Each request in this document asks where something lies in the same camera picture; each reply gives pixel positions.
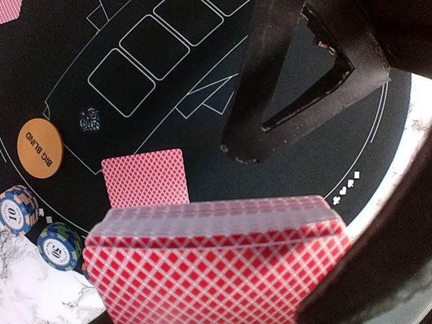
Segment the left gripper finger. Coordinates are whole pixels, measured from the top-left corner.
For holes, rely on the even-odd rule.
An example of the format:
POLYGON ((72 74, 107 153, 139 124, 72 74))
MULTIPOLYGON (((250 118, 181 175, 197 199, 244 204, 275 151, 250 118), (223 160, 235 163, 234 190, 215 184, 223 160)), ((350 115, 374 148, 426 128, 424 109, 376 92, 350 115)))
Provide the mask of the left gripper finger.
POLYGON ((297 322, 431 322, 430 136, 371 224, 301 303, 297 322))

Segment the red card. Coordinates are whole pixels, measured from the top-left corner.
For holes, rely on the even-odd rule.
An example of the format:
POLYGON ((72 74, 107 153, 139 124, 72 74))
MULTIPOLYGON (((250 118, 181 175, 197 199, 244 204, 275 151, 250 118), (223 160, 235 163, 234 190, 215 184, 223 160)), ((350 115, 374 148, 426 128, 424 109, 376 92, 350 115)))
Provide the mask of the red card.
POLYGON ((179 148, 104 159, 101 167, 113 209, 190 202, 179 148))
POLYGON ((0 24, 18 19, 21 6, 22 0, 0 0, 0 24))

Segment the green chip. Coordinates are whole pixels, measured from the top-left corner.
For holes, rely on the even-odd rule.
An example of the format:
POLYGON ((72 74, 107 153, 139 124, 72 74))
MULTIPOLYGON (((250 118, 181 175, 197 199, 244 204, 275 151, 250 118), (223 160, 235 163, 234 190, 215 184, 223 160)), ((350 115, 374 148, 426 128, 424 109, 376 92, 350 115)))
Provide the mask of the green chip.
POLYGON ((60 271, 74 270, 82 254, 80 236, 62 222, 50 223, 40 233, 37 247, 43 260, 60 271))

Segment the grey chip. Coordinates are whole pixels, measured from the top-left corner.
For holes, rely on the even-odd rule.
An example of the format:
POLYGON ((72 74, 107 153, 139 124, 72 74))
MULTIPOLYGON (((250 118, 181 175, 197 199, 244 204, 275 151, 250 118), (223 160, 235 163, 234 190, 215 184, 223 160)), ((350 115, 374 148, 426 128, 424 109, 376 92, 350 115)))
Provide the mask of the grey chip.
POLYGON ((26 235, 39 218, 39 206, 33 192, 15 185, 1 193, 1 224, 15 236, 26 235))

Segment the orange big blind button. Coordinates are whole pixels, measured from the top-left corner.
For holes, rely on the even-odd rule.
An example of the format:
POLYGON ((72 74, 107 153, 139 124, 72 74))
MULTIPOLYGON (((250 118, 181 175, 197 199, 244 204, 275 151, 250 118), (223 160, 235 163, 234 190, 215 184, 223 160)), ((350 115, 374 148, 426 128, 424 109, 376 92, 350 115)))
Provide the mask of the orange big blind button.
POLYGON ((61 166, 63 140, 59 130, 50 121, 30 119, 18 134, 17 152, 22 167, 32 177, 47 179, 61 166))

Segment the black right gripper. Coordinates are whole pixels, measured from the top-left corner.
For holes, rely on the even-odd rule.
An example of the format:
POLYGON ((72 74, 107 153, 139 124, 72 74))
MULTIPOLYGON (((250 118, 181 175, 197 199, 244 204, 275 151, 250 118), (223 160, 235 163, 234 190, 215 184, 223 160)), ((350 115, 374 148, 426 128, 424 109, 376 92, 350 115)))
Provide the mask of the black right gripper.
POLYGON ((221 150, 261 163, 392 70, 431 77, 430 1, 255 1, 221 150))

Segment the red playing card deck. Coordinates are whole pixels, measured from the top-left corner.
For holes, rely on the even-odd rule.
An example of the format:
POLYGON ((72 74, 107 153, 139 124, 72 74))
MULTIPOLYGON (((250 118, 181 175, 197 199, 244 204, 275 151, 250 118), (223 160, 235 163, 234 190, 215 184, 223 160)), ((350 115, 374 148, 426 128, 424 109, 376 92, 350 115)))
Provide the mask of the red playing card deck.
POLYGON ((83 257, 114 323, 295 323, 350 245, 301 196, 111 209, 83 257))

